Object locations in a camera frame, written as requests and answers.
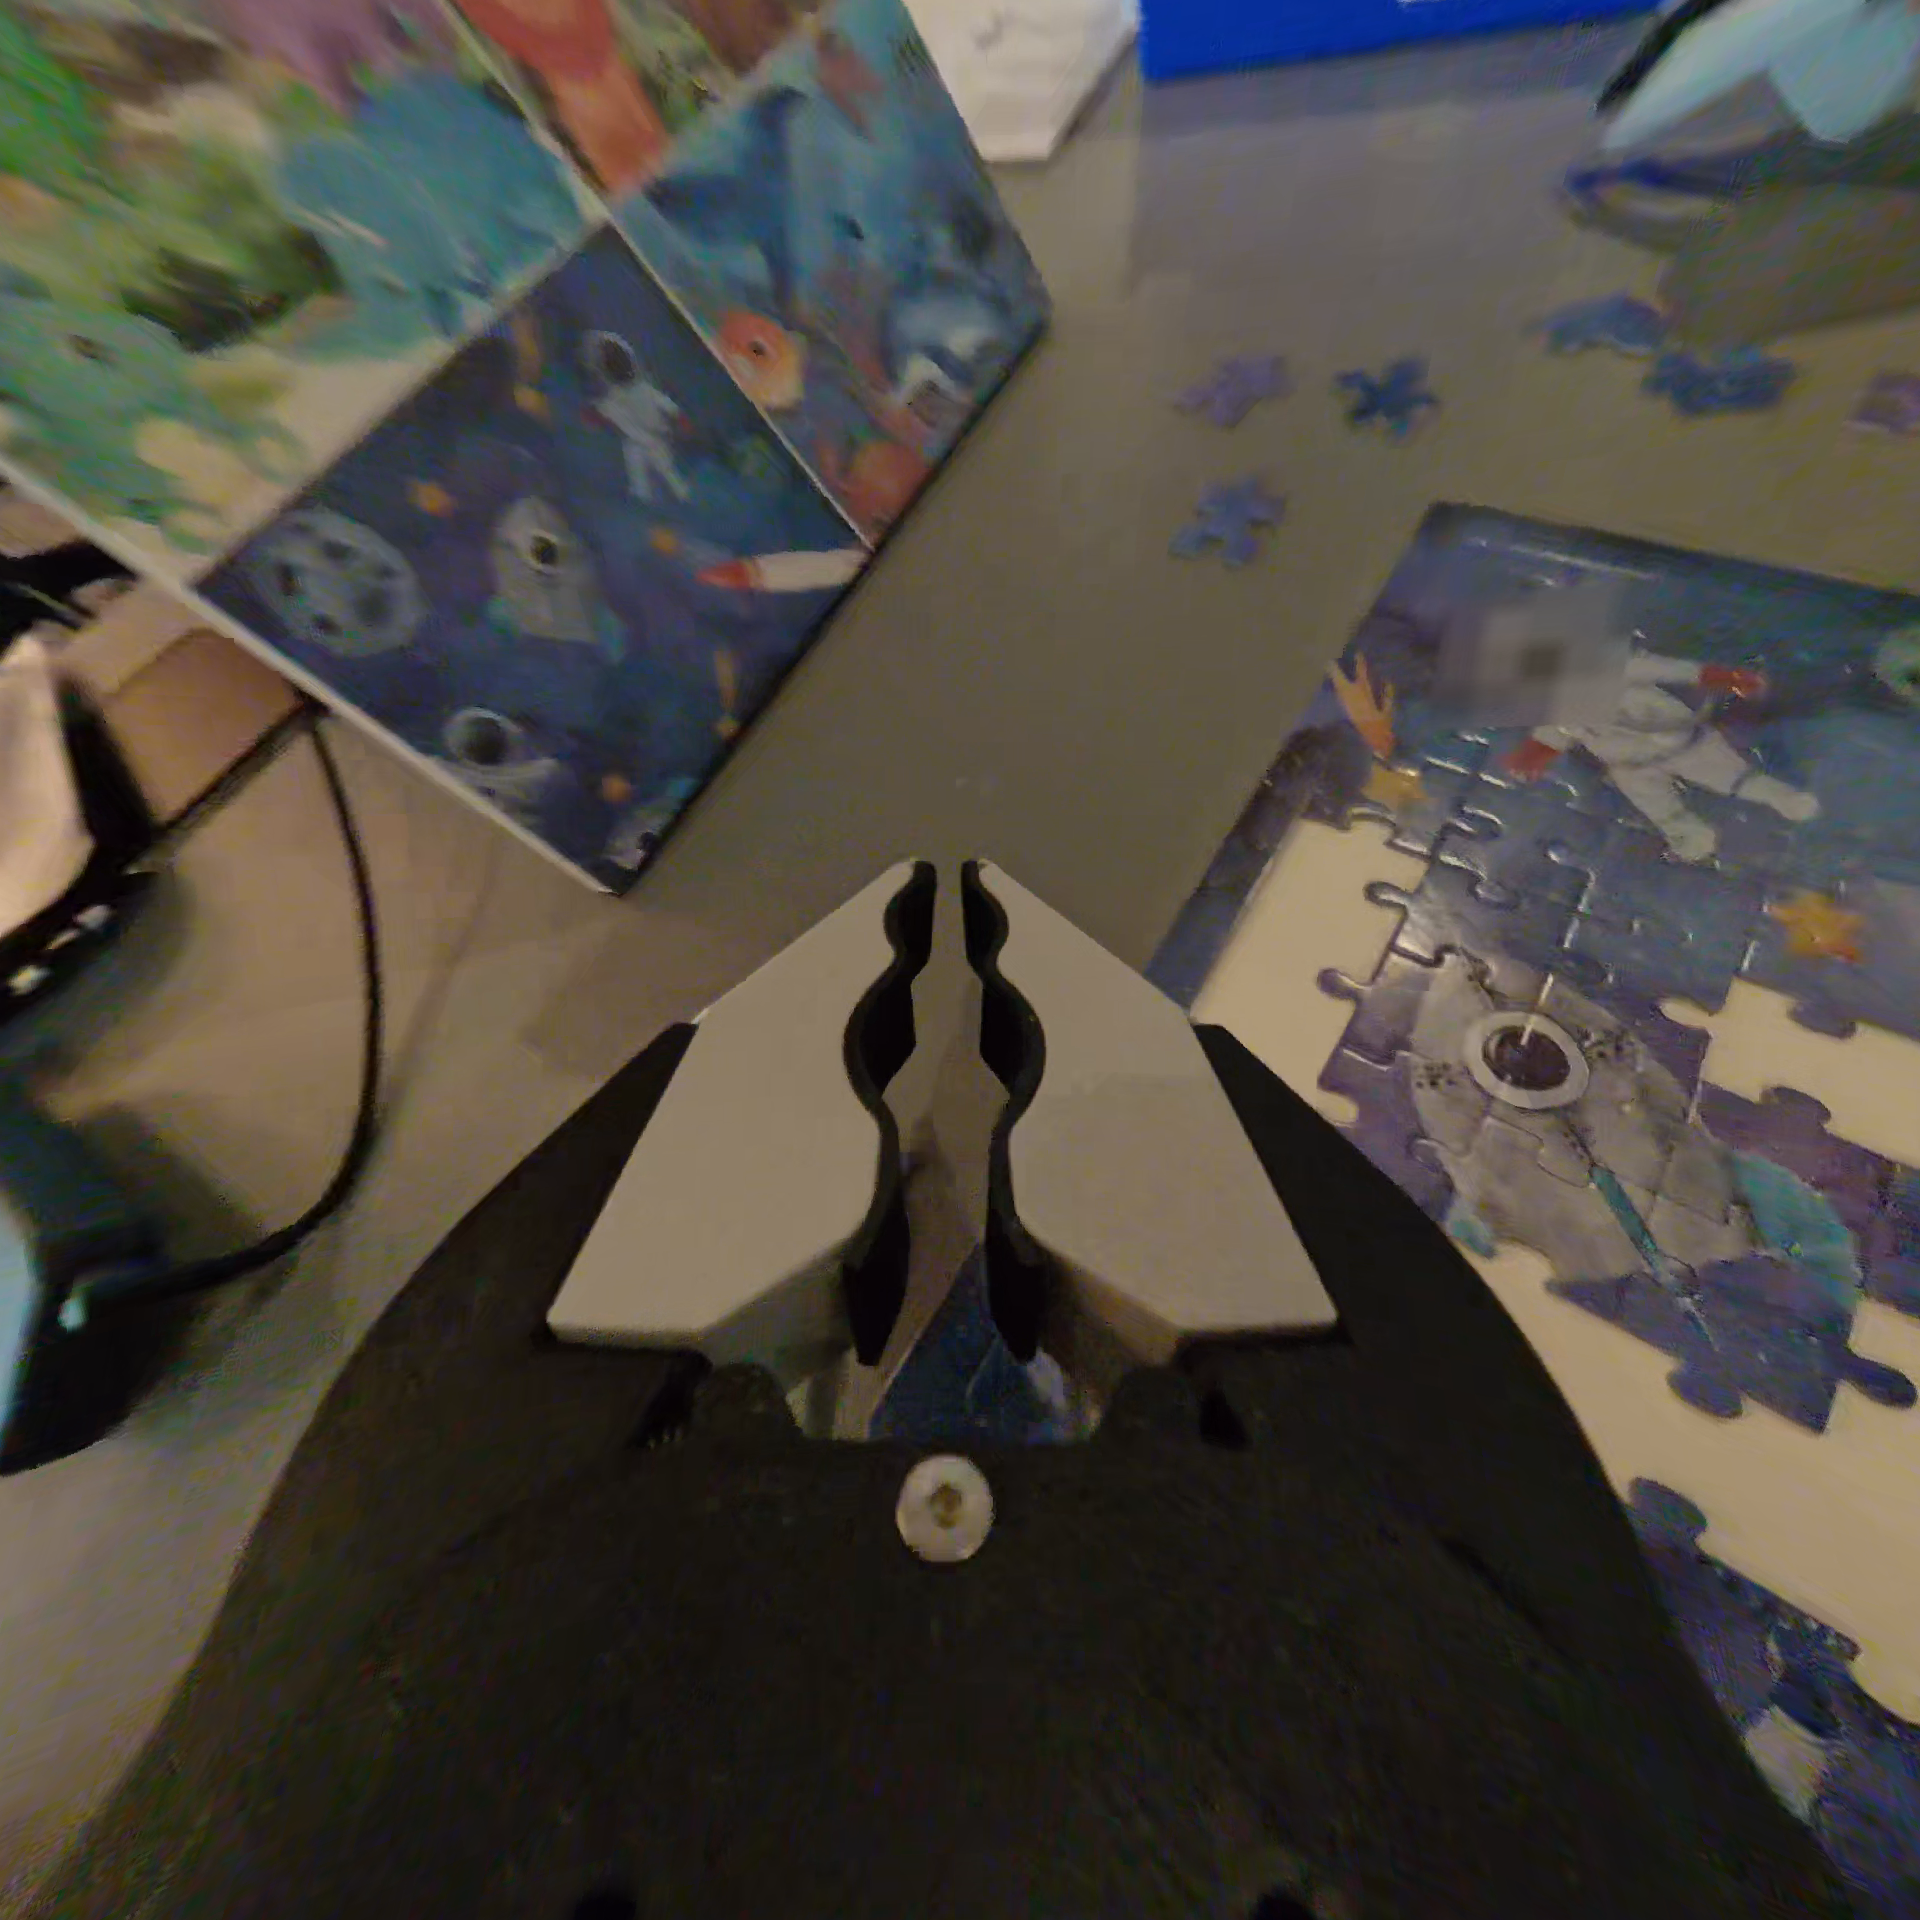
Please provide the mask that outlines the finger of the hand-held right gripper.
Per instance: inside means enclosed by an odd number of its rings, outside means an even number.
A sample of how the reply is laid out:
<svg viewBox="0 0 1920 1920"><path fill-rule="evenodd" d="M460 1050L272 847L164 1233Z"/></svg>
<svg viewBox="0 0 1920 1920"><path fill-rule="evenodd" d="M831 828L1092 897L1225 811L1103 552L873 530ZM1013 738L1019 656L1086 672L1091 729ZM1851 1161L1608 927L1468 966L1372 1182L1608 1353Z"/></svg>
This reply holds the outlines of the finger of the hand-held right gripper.
<svg viewBox="0 0 1920 1920"><path fill-rule="evenodd" d="M1600 91L1600 150L1644 150L1756 84L1839 147L1905 107L1916 72L1913 3L1676 4Z"/></svg>

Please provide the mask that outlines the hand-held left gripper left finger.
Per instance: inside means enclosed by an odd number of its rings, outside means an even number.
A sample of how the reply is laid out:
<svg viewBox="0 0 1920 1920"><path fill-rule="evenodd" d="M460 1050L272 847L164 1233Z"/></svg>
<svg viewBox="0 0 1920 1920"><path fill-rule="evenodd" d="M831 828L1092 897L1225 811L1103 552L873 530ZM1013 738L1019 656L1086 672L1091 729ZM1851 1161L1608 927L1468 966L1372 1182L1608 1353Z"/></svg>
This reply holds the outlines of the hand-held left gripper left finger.
<svg viewBox="0 0 1920 1920"><path fill-rule="evenodd" d="M854 1428L904 1306L902 1129L940 874L884 870L677 1035L660 1097L545 1312L560 1343L773 1378Z"/></svg>

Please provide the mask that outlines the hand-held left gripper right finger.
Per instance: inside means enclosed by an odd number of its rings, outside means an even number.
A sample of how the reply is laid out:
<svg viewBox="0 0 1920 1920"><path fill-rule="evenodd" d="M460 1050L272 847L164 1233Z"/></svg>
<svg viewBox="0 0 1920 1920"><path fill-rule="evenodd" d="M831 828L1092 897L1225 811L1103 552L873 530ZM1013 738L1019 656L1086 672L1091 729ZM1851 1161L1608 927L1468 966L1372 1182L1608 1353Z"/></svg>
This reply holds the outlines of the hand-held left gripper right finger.
<svg viewBox="0 0 1920 1920"><path fill-rule="evenodd" d="M961 870L977 1051L1003 1102L983 1276L1009 1356L1099 1391L1336 1323L1185 1010L1006 870Z"/></svg>

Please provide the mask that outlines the space jigsaw puzzle board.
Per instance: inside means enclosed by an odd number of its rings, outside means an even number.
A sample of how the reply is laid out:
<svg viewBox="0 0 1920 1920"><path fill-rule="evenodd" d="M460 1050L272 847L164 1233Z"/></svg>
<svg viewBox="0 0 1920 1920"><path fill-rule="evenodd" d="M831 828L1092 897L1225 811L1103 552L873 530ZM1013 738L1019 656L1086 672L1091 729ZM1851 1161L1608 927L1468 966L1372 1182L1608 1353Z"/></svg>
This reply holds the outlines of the space jigsaw puzzle board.
<svg viewBox="0 0 1920 1920"><path fill-rule="evenodd" d="M1916 1915L1916 590L1441 503L1150 968L1493 1282Z"/></svg>

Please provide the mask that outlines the blue plastic bin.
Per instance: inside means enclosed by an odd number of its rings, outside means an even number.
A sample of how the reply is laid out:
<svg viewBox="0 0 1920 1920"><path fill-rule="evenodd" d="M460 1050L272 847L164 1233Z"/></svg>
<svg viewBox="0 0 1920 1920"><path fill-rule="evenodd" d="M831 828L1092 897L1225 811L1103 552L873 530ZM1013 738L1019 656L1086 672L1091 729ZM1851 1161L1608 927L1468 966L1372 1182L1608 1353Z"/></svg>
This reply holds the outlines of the blue plastic bin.
<svg viewBox="0 0 1920 1920"><path fill-rule="evenodd" d="M1656 10L1656 3L1139 3L1139 62L1150 82L1197 81Z"/></svg>

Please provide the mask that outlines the instruction sheet in clear sleeve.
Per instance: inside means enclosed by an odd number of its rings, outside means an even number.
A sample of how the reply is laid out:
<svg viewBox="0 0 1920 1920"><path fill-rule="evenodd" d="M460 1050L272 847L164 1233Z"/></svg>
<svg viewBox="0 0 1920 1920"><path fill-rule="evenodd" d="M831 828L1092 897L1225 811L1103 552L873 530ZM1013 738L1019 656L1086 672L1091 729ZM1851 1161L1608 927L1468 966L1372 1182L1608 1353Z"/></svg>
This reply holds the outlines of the instruction sheet in clear sleeve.
<svg viewBox="0 0 1920 1920"><path fill-rule="evenodd" d="M1139 34L1139 3L908 3L984 162L1047 162Z"/></svg>

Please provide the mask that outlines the illustrated puzzle box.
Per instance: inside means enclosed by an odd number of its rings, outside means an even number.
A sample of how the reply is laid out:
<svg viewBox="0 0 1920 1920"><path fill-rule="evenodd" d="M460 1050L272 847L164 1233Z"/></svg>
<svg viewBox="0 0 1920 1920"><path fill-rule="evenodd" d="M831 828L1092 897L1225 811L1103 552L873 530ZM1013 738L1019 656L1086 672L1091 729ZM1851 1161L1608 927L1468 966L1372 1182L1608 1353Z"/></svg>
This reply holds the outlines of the illustrated puzzle box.
<svg viewBox="0 0 1920 1920"><path fill-rule="evenodd" d="M1043 336L904 4L3 4L4 475L601 894Z"/></svg>

